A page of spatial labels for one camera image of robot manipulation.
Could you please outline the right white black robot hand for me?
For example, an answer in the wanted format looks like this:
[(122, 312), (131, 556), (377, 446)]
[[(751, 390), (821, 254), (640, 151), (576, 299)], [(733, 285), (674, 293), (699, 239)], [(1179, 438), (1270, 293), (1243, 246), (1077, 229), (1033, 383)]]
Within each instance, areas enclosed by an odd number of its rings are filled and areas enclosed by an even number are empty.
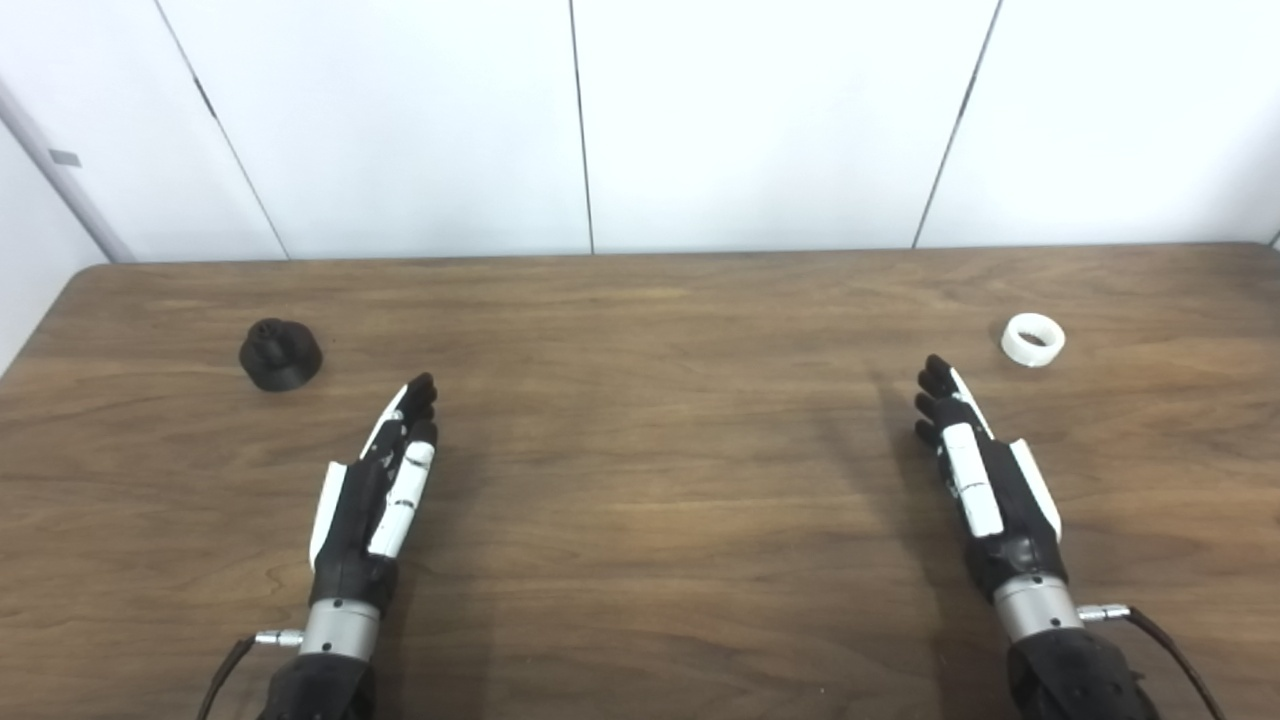
[(925, 359), (915, 433), (937, 457), (943, 487), (963, 528), (963, 559), (980, 596), (1019, 577), (1069, 578), (1060, 547), (1062, 523), (1024, 439), (1000, 439), (955, 366)]

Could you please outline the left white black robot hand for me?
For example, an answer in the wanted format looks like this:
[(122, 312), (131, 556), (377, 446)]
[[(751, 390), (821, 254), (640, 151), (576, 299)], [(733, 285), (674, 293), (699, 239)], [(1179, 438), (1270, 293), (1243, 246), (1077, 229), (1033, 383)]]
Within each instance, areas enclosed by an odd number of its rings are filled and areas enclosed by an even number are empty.
[(379, 614), (390, 607), (397, 557), (436, 455), (436, 397), (431, 374), (415, 377), (385, 406), (358, 457), (329, 464), (308, 547), (310, 603), (360, 602)]

